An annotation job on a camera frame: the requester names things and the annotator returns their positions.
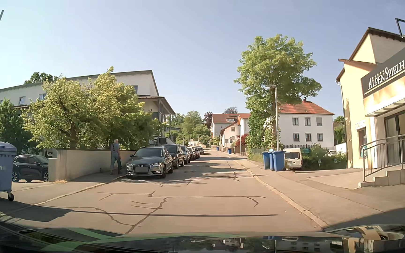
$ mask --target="white van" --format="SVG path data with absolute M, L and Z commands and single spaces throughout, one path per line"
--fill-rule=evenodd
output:
M 302 168 L 301 149 L 284 149 L 283 151 L 285 151 L 285 162 L 289 169 Z

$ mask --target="elderly man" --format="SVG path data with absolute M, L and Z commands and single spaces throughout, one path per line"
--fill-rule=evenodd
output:
M 120 145 L 118 144 L 118 139 L 115 139 L 113 141 L 113 143 L 110 145 L 110 156 L 111 156 L 110 174 L 112 174 L 112 169 L 115 169 L 115 160 L 118 163 L 118 174 L 120 174 L 121 155 L 120 155 Z

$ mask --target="asphalt road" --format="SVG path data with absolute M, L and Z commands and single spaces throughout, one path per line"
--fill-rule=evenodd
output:
M 29 227 L 86 227 L 123 234 L 319 231 L 307 216 L 220 152 L 166 179 L 121 178 L 12 213 Z

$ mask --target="alpen spielhalle sign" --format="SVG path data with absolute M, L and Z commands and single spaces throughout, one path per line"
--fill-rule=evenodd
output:
M 405 76 L 405 47 L 360 79 L 364 98 Z

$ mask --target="gray pants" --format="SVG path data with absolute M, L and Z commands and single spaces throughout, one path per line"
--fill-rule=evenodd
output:
M 118 153 L 111 154 L 110 169 L 115 169 L 115 161 L 118 163 L 118 172 L 121 170 L 121 159 Z

